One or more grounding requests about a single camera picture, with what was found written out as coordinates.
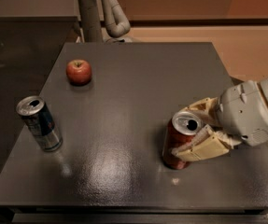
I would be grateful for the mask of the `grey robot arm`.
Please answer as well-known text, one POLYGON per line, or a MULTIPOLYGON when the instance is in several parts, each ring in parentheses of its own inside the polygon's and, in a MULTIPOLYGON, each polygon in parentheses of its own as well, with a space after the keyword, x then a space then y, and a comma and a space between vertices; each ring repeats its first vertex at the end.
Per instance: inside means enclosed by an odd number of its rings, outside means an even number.
MULTIPOLYGON (((102 30, 119 38, 130 31, 118 0, 78 0, 83 37, 101 42, 102 30)), ((247 81, 220 97, 204 98, 174 114, 163 147, 164 162, 180 169, 184 164, 216 158, 246 143, 268 142, 268 78, 247 81)))

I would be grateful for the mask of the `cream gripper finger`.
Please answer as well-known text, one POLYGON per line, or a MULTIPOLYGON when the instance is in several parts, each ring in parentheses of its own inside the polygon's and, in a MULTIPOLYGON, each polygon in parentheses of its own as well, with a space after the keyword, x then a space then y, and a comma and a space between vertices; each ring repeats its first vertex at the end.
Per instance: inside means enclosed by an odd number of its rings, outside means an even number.
POLYGON ((205 125, 187 144, 173 148, 171 153, 182 161, 202 161, 227 154, 241 143, 241 138, 205 125))
POLYGON ((186 110, 196 115, 204 124, 219 127, 217 117, 218 98, 204 98, 186 107, 186 110))

